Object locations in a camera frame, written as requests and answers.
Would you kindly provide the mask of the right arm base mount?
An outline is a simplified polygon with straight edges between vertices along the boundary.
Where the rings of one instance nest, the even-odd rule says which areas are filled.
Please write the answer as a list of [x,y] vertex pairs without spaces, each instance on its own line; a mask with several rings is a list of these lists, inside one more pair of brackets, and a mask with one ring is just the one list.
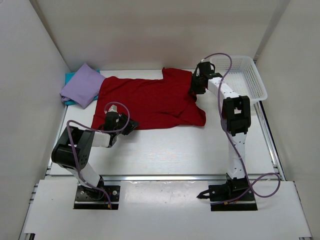
[[255,195],[246,178],[228,179],[221,185],[209,185],[197,196],[200,200],[210,200],[212,212],[257,211]]

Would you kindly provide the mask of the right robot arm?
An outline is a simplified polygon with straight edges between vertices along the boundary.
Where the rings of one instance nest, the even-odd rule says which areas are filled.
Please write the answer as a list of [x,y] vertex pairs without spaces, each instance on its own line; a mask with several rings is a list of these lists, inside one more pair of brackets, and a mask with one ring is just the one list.
[[215,72],[209,61],[198,63],[191,77],[192,94],[213,93],[220,104],[220,122],[228,139],[227,176],[231,180],[245,178],[245,141],[251,126],[251,104],[246,95],[239,95]]

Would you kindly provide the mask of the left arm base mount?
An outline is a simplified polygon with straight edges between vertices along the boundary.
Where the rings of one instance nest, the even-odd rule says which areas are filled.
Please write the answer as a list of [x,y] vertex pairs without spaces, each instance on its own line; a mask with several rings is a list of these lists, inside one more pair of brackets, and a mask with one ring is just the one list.
[[77,184],[73,208],[76,210],[118,210],[120,201],[120,185],[105,185],[106,195],[92,188]]

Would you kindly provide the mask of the red t-shirt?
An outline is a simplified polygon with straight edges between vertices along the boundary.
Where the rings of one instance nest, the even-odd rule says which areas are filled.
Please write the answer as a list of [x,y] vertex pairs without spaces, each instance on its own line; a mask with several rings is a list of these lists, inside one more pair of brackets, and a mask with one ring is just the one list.
[[196,105],[196,95],[189,92],[192,73],[176,68],[161,72],[161,79],[105,78],[91,127],[98,129],[105,122],[104,108],[110,102],[118,103],[119,113],[129,113],[140,130],[203,127],[206,113]]

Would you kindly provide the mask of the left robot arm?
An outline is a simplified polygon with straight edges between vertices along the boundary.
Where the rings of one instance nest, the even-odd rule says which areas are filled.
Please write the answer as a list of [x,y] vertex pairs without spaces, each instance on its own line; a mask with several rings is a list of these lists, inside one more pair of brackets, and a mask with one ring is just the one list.
[[93,200],[105,194],[103,178],[90,165],[92,148],[111,148],[118,135],[129,135],[139,126],[125,113],[109,111],[97,129],[69,120],[51,154],[53,163],[68,170],[87,189]]

